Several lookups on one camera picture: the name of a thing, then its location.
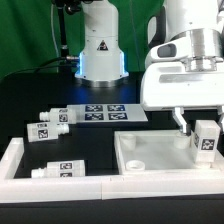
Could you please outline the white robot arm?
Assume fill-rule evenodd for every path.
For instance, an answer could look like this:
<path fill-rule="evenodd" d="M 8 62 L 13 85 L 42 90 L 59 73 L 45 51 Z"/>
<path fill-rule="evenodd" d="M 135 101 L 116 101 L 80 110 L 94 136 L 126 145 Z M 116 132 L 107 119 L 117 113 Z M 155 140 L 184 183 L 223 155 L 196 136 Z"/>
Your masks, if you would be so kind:
<path fill-rule="evenodd" d="M 108 0 L 83 11 L 85 47 L 76 77 L 94 87 L 113 85 L 126 75 L 118 13 Z M 224 130 L 224 0 L 164 0 L 147 33 L 150 51 L 140 91 L 144 110 L 170 110 L 187 134 L 186 110 L 215 109 Z"/>

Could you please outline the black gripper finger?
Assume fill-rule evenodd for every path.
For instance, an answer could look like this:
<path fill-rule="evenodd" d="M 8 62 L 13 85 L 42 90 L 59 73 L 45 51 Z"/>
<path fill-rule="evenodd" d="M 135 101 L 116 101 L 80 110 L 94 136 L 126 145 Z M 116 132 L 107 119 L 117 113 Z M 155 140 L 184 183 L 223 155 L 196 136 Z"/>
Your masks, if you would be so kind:
<path fill-rule="evenodd" d="M 189 136 L 191 134 L 190 125 L 186 122 L 183 115 L 184 115 L 184 109 L 182 107 L 175 107 L 172 110 L 172 116 L 180 128 L 180 132 L 183 135 Z"/>
<path fill-rule="evenodd" d="M 224 105 L 218 107 L 219 121 L 218 124 L 224 133 Z"/>

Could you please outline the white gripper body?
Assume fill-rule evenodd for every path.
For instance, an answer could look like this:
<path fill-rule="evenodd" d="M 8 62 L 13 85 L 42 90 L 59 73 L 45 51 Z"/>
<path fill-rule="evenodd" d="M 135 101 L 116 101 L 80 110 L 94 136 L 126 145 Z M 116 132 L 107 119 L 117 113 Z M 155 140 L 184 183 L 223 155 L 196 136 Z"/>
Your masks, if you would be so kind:
<path fill-rule="evenodd" d="M 143 76 L 140 103 L 146 111 L 222 106 L 224 63 L 210 72 L 187 72 L 181 62 L 154 63 Z"/>

